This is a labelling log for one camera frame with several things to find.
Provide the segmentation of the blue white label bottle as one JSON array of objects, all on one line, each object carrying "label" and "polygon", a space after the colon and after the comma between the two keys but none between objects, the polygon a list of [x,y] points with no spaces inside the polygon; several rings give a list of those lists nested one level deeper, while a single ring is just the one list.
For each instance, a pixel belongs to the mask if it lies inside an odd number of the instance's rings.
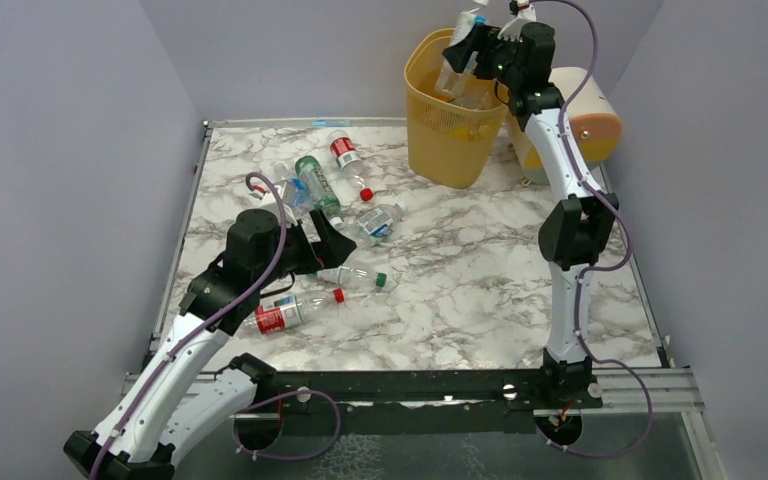
[{"label": "blue white label bottle", "polygon": [[475,53],[471,53],[462,42],[467,38],[473,27],[483,24],[486,18],[478,13],[478,8],[462,11],[456,20],[449,47],[455,46],[455,53],[444,55],[441,70],[435,83],[435,93],[446,101],[454,101],[461,97],[466,89],[468,76],[475,65]]}]

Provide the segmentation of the green white label bottle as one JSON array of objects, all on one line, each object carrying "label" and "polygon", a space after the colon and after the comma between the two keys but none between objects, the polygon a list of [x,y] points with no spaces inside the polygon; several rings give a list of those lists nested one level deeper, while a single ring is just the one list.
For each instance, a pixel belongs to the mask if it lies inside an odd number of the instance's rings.
[{"label": "green white label bottle", "polygon": [[335,268],[310,274],[315,280],[353,290],[382,290],[390,284],[390,277],[365,264],[344,263]]}]

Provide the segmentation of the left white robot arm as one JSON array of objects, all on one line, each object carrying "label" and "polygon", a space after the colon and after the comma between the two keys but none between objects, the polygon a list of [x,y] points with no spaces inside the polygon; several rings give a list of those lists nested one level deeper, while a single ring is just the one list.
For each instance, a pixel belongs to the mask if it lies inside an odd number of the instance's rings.
[{"label": "left white robot arm", "polygon": [[189,451],[238,411],[280,405],[276,371],[250,354],[232,360],[191,400],[191,385],[261,303],[261,292],[288,275],[340,266],[356,243],[320,210],[309,213],[318,238],[281,204],[242,211],[226,245],[196,276],[155,355],[120,403],[91,430],[73,432],[68,459],[88,479],[170,479]]}]

